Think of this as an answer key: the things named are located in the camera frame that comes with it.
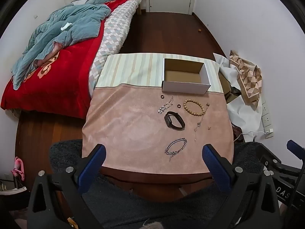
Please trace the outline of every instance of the metal screw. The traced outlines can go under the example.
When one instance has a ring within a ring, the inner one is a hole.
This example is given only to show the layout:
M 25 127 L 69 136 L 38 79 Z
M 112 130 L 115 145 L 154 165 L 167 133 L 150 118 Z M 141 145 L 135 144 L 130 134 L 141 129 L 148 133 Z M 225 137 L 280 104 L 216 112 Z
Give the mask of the metal screw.
M 39 175 L 40 177 L 42 177 L 44 174 L 45 174 L 45 171 L 44 171 L 44 170 L 41 170 L 41 171 L 38 172 L 38 175 Z
M 74 168 L 72 166 L 66 168 L 67 173 L 71 173 L 72 171 L 74 171 Z
M 235 167 L 235 171 L 237 173 L 242 173 L 242 167 L 239 167 L 239 166 Z
M 269 170 L 264 170 L 265 176 L 270 176 L 270 171 Z

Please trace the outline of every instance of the blue comforter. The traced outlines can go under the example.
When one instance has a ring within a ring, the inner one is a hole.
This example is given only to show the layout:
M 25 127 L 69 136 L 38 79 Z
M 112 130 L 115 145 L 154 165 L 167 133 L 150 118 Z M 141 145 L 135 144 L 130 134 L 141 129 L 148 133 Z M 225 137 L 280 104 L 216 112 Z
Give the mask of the blue comforter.
M 84 5 L 68 5 L 53 12 L 48 20 L 33 32 L 22 57 L 12 68 L 13 87 L 17 90 L 24 78 L 35 70 L 33 61 L 44 59 L 53 50 L 54 42 L 63 47 L 97 37 L 101 20 L 111 12 L 103 3 L 108 0 L 88 0 Z M 61 30 L 66 23 L 72 23 Z

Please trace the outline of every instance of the white cardboard box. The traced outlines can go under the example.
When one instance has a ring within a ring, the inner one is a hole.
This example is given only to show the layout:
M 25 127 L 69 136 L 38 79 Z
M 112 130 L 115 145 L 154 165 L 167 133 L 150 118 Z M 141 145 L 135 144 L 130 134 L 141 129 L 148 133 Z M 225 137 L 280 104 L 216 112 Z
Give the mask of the white cardboard box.
M 204 95 L 211 86 L 201 62 L 164 58 L 162 78 L 162 92 Z

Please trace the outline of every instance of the silver bracelet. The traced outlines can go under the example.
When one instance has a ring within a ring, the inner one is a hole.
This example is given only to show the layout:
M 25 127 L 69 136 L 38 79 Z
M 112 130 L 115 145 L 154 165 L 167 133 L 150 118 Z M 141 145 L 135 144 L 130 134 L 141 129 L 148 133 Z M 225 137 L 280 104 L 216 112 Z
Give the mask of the silver bracelet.
M 178 151 L 168 151 L 170 149 L 170 147 L 179 142 L 179 141 L 184 141 L 183 145 L 181 146 L 181 148 Z M 176 154 L 178 154 L 180 151 L 182 151 L 184 149 L 184 147 L 186 146 L 187 140 L 185 138 L 180 138 L 180 139 L 175 139 L 174 141 L 170 142 L 169 145 L 165 148 L 165 154 L 167 155 L 171 155 L 170 159 L 175 156 Z
M 173 100 L 173 97 L 170 99 L 169 102 L 165 103 L 162 107 L 160 107 L 160 109 L 158 110 L 158 113 L 162 114 L 164 112 L 164 110 L 170 108 L 173 105 L 173 103 L 171 103 L 172 100 Z

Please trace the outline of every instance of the black watch strap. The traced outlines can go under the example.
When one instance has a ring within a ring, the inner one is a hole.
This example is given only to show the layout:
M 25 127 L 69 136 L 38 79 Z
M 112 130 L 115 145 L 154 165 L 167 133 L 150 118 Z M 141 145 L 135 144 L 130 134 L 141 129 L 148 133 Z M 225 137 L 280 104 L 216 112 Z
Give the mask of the black watch strap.
M 173 115 L 175 116 L 175 118 L 177 119 L 177 121 L 181 124 L 181 127 L 177 127 L 175 125 L 173 125 L 173 122 L 170 118 L 170 115 Z M 176 112 L 173 112 L 173 111 L 168 111 L 166 113 L 166 115 L 164 116 L 164 120 L 166 122 L 166 125 L 169 127 L 169 128 L 172 128 L 172 129 L 175 129 L 175 130 L 182 130 L 183 128 L 185 128 L 185 123 L 183 121 L 183 119 L 181 118 L 181 116 L 176 113 Z

